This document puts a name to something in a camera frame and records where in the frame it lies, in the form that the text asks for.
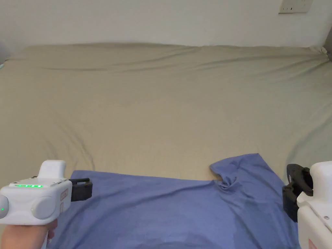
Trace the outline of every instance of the finger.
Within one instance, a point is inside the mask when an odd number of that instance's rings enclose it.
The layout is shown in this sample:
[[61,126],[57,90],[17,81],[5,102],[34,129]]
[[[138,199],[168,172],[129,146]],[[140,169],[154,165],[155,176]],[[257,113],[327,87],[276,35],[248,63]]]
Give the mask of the finger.
[[57,219],[46,225],[46,227],[49,231],[54,230],[57,226],[58,226],[58,220]]
[[54,231],[49,231],[47,238],[52,239],[54,237],[54,235],[55,235]]

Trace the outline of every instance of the wall outlet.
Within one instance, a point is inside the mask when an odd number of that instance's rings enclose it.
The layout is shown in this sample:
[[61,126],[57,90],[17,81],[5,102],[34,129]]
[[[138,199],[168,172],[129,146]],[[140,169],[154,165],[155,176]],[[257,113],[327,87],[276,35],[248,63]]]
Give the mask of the wall outlet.
[[279,14],[307,13],[313,0],[283,0]]

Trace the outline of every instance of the fitted sheet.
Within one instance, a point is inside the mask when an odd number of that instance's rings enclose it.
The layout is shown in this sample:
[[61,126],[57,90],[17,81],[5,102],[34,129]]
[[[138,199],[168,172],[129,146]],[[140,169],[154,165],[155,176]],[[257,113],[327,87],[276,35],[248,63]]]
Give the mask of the fitted sheet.
[[0,70],[2,185],[46,159],[73,170],[211,180],[209,165],[260,153],[331,160],[332,63],[292,47],[33,46]]

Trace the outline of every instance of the label sticker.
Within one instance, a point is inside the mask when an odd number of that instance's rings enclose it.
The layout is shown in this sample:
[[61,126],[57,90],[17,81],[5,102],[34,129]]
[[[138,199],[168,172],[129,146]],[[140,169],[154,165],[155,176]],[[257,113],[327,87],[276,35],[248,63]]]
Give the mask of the label sticker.
[[65,199],[68,195],[68,189],[66,189],[65,191],[63,191],[61,193],[61,196],[60,196],[60,201],[62,201],[63,199]]
[[309,239],[309,249],[317,249],[313,242]]

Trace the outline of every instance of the white device housing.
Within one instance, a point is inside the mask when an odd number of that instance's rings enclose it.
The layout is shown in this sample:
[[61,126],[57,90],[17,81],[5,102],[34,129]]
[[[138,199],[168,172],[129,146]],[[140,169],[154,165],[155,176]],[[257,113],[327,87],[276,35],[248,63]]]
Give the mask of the white device housing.
[[66,163],[47,160],[37,177],[10,183],[0,190],[0,224],[45,225],[71,204],[72,182],[64,178]]
[[310,168],[313,196],[297,198],[298,239],[302,249],[332,249],[332,161]]

